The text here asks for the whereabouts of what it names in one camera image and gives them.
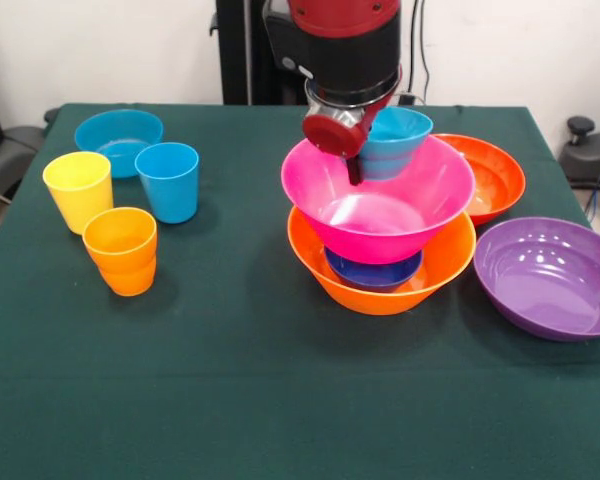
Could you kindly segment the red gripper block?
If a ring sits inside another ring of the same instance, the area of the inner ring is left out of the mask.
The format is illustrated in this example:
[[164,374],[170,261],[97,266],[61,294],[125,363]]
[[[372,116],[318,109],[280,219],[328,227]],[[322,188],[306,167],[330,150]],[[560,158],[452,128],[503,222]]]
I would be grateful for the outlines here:
[[385,108],[402,79],[402,67],[387,79],[356,92],[329,91],[307,79],[304,91],[308,101],[302,129],[305,137],[323,152],[346,159],[349,182],[357,186],[363,181],[360,157],[372,123]]

